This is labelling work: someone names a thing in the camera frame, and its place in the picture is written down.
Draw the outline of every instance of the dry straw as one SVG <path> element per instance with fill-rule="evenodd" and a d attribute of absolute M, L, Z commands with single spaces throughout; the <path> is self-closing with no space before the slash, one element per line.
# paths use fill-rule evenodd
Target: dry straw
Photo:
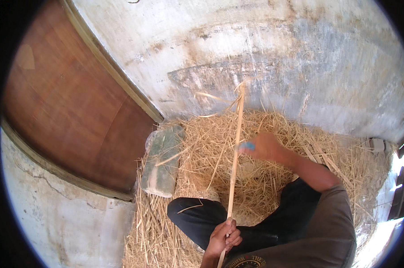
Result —
<path fill-rule="evenodd" d="M 177 120 L 162 127 L 170 124 L 180 124 L 185 129 L 182 142 L 185 151 L 180 155 L 173 198 L 201 197 L 210 188 L 218 191 L 227 207 L 237 114 L 227 111 L 205 118 Z M 388 156 L 374 155 L 365 140 L 309 129 L 287 121 L 279 112 L 246 110 L 242 141 L 261 131 L 276 133 L 285 147 L 328 165 L 344 182 L 356 226 L 367 221 L 367 214 L 372 217 L 361 200 L 376 198 L 389 170 Z M 233 215 L 238 225 L 252 226 L 278 207 L 281 190 L 296 176 L 280 164 L 245 155 L 240 155 L 238 162 Z M 171 200 L 146 194 L 137 187 L 135 220 L 125 246 L 124 267 L 199 267 L 203 251 L 167 218 L 167 204 Z"/>

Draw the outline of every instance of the gray t-shirt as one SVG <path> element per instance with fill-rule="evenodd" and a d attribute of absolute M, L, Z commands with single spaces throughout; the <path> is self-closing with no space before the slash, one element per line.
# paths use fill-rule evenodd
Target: gray t-shirt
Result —
<path fill-rule="evenodd" d="M 348 194 L 337 185 L 321 195 L 302 239 L 239 255 L 224 267 L 351 267 L 356 247 Z"/>

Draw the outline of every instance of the black pants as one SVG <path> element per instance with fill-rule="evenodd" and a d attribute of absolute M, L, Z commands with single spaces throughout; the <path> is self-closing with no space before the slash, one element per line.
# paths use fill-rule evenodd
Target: black pants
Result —
<path fill-rule="evenodd" d="M 321 194 L 300 178 L 287 184 L 281 192 L 280 206 L 256 226 L 237 226 L 242 243 L 233 247 L 229 256 L 289 243 L 300 239 L 311 220 Z M 168 217 L 193 242 L 206 249 L 214 228 L 224 222 L 226 209 L 217 201 L 198 198 L 177 198 L 168 205 Z"/>

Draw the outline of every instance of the cracked wall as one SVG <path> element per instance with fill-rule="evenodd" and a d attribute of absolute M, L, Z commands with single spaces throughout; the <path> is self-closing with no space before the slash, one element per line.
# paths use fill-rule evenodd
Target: cracked wall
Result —
<path fill-rule="evenodd" d="M 134 204 L 72 185 L 30 160 L 1 130 L 15 217 L 47 267 L 121 267 Z"/>
<path fill-rule="evenodd" d="M 251 83 L 245 107 L 329 132 L 404 136 L 404 50 L 373 0 L 73 0 L 167 119 L 209 115 Z"/>

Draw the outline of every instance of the right hand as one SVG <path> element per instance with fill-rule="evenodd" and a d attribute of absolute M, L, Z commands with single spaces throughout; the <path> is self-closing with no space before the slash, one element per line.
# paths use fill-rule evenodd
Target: right hand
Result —
<path fill-rule="evenodd" d="M 287 162 L 288 155 L 291 152 L 278 142 L 277 137 L 272 132 L 260 132 L 256 137 L 249 140 L 249 142 L 254 144 L 253 150 L 240 146 L 238 151 L 240 153 L 248 154 L 256 159 L 275 161 L 285 164 Z"/>
<path fill-rule="evenodd" d="M 227 219 L 225 222 L 217 225 L 209 238 L 209 244 L 205 250 L 205 258 L 220 257 L 225 249 L 226 253 L 232 247 L 242 242 L 241 231 L 236 228 L 236 220 Z"/>

